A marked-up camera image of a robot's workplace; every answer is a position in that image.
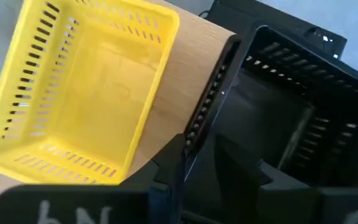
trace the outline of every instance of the yellow basket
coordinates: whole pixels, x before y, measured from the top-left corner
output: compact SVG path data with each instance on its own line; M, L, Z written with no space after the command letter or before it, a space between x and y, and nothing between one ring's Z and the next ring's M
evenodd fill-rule
M26 0L0 77L0 173L125 179L179 26L136 0Z

